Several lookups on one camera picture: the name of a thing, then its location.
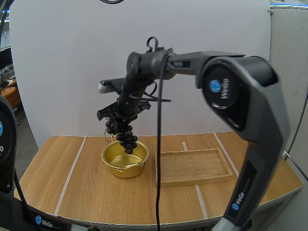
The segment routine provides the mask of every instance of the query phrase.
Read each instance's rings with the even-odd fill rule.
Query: white tape line
[[[184,150],[187,151],[186,143],[185,143],[185,142],[182,142],[182,144],[183,144]]]
[[[231,160],[229,154],[227,153],[226,149],[224,148],[224,146],[223,146],[222,143],[220,142],[218,136],[216,135],[216,133],[213,133],[213,134],[214,134],[214,136],[216,137],[217,142],[220,144],[220,147],[222,148],[223,152],[225,153],[227,159],[229,160],[229,162],[230,162],[230,164],[231,164],[231,166],[232,166],[232,168],[233,168],[235,174],[236,174],[237,176],[239,176],[238,170],[236,169],[236,167],[235,167],[234,163],[232,162],[232,160]]]
[[[81,150],[82,150],[82,148],[83,148],[83,145],[85,144],[85,141],[86,141],[86,136],[85,136],[85,138],[83,139],[83,142],[82,142],[82,144],[81,144],[81,146],[80,146],[80,148],[79,148],[79,151],[78,151],[78,153],[77,153],[77,155],[76,155],[76,157],[75,157],[75,160],[74,160],[74,162],[73,162],[73,164],[72,164],[71,170],[69,170],[69,173],[68,173],[68,175],[67,175],[65,184],[64,184],[63,189],[62,189],[62,193],[61,193],[61,195],[60,195],[60,198],[59,198],[59,201],[58,201],[56,210],[55,210],[55,212],[54,212],[54,215],[55,215],[55,216],[58,215],[58,212],[59,212],[59,209],[60,209],[60,206],[61,206],[61,203],[62,203],[64,194],[65,194],[65,191],[66,191],[66,188],[67,188],[67,185],[68,185],[68,183],[69,183],[69,180],[71,179],[73,170],[74,170],[75,165],[76,165],[76,163],[77,163],[77,160],[78,160],[78,158],[79,158],[79,156],[80,156],[80,153],[81,153]]]
[[[184,150],[187,151],[186,143],[182,142],[182,144],[183,144]],[[204,201],[203,201],[203,198],[202,198],[202,194],[201,194],[199,185],[195,185],[195,187],[196,187],[197,195],[198,195],[198,198],[199,198],[200,206],[201,206],[201,209],[202,209],[203,218],[208,219],[205,204],[204,204]]]

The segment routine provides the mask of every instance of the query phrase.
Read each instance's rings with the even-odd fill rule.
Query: gold bowl
[[[131,178],[142,173],[148,157],[149,148],[140,141],[137,141],[137,148],[132,154],[127,154],[119,141],[108,144],[102,150],[102,160],[110,172],[121,178]]]

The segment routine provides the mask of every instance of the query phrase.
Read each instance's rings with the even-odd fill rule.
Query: wooden table
[[[3,90],[1,91],[1,95],[3,95],[7,99],[12,108],[15,108],[18,104],[21,103],[16,79],[13,79],[10,84],[3,88]]]
[[[1,90],[1,95],[5,98],[9,97],[16,91],[16,88],[4,88]]]
[[[105,137],[50,137],[20,180],[27,202],[44,212],[98,222],[105,228],[154,228],[156,137],[139,137],[150,149],[144,171],[131,179],[112,175],[101,160]],[[160,220],[165,228],[217,221],[223,215],[240,172],[247,142],[234,132],[162,137],[162,151],[219,148],[232,170],[230,181],[161,189]],[[302,183],[281,160],[257,210],[300,190]]]

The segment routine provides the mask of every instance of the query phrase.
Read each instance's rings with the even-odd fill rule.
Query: grape bunch
[[[113,128],[113,124],[111,121],[106,122],[107,132],[109,134],[116,135],[117,132]],[[125,148],[125,152],[128,154],[133,153],[133,149],[137,148],[137,140],[138,137],[133,135],[133,127],[131,125],[127,125],[126,127],[119,129],[118,134],[116,135],[116,139],[120,141],[120,145]]]

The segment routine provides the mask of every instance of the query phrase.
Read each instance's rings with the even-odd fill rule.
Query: pot handle
[[[124,167],[124,169],[117,168],[117,170],[118,170],[119,172],[125,172],[127,169],[132,168],[132,167],[142,167],[142,165],[141,165],[139,162],[137,162],[137,163],[134,163],[134,164],[131,164],[131,165],[126,165],[126,166]]]

